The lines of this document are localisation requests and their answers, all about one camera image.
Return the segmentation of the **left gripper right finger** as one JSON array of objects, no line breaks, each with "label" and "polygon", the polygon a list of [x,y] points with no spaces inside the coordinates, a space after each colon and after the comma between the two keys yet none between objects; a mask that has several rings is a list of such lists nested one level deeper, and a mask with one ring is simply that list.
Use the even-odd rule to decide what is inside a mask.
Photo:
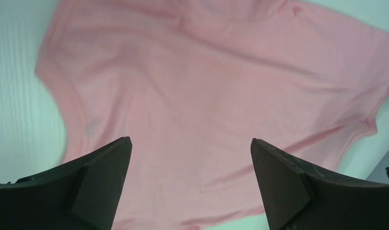
[{"label": "left gripper right finger", "polygon": [[261,139],[250,152],[271,230],[389,230],[389,184],[333,172]]}]

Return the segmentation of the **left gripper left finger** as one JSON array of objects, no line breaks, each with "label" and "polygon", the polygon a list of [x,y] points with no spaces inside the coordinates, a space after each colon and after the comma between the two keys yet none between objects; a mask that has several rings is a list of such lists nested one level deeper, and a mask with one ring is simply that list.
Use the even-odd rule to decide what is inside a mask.
[{"label": "left gripper left finger", "polygon": [[0,184],[0,230],[109,230],[132,142],[119,138],[87,155]]}]

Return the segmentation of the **pink t shirt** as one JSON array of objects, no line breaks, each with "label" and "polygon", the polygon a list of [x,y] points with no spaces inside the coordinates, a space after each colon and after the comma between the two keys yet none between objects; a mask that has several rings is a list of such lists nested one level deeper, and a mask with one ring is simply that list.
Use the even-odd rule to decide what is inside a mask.
[{"label": "pink t shirt", "polygon": [[335,170],[375,134],[389,33],[296,0],[62,0],[36,74],[65,161],[122,136],[115,230],[199,230],[263,213],[251,141]]}]

